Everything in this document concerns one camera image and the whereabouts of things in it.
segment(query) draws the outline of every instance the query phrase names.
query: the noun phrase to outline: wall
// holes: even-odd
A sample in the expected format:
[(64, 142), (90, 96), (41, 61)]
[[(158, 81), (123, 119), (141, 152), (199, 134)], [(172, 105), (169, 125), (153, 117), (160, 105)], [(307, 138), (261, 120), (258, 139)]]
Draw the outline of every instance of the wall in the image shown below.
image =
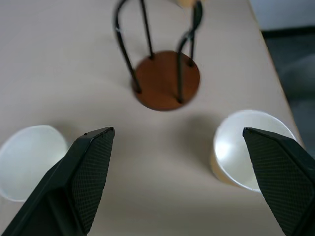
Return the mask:
[(315, 0), (250, 0), (262, 30), (315, 25)]

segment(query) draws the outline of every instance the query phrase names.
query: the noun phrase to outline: dark floor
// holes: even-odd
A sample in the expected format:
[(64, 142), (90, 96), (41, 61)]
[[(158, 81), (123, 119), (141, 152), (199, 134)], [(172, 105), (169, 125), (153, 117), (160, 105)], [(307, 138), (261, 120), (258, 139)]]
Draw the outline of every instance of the dark floor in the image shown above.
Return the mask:
[[(306, 35), (284, 36), (276, 38), (265, 38), (270, 55), (274, 62), (276, 71), (279, 74), (280, 81), (285, 88), (287, 85), (293, 86), (290, 74), (297, 74), (298, 79), (305, 78), (304, 74), (307, 71), (307, 80), (315, 83), (315, 33)], [(305, 58), (313, 57), (308, 67), (299, 66), (299, 61)], [(313, 92), (313, 98), (298, 99), (291, 101), (290, 95), (286, 89), (287, 98), (290, 101), (290, 106), (294, 115), (295, 122), (299, 128), (302, 139), (305, 143), (307, 151), (315, 156), (315, 88), (314, 86), (305, 86), (300, 89), (300, 93), (304, 94), (304, 89)]]

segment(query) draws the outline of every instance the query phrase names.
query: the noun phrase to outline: floor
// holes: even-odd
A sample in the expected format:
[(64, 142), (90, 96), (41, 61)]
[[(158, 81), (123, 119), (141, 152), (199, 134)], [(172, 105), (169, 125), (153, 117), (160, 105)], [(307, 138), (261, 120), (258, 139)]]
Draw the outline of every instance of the floor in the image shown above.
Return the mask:
[[(315, 156), (315, 33), (265, 41), (306, 149)], [(301, 80), (306, 81), (302, 87)]]

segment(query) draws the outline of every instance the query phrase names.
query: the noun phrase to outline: wooden base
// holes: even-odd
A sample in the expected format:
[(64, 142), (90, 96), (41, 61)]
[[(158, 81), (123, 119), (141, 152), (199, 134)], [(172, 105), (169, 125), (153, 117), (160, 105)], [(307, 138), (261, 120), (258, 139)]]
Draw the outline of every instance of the wooden base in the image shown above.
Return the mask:
[(178, 98), (177, 53), (162, 51), (154, 54), (154, 58), (145, 58), (135, 70), (139, 80), (141, 93), (136, 93), (137, 99), (146, 107), (157, 111), (178, 109), (187, 104), (196, 94), (200, 74), (195, 63), (188, 65), (189, 57), (183, 58), (183, 103)]

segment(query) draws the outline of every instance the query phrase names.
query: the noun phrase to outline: beige table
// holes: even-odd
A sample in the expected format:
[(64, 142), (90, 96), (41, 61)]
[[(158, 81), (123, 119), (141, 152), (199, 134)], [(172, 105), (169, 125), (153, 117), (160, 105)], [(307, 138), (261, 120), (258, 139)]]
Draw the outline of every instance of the beige table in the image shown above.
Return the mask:
[[(91, 236), (283, 236), (259, 194), (219, 182), (208, 167), (215, 128), (237, 110), (266, 111), (299, 139), (248, 2), (205, 1), (195, 51), (201, 86), (172, 112), (134, 98), (112, 31), (115, 2), (0, 3), (0, 143), (30, 125), (53, 125), (70, 142), (115, 127)], [(175, 49), (189, 11), (168, 0), (147, 6), (154, 49)], [(122, 13), (136, 64), (148, 54), (139, 2), (131, 0)], [(0, 232), (21, 207), (1, 202)]]

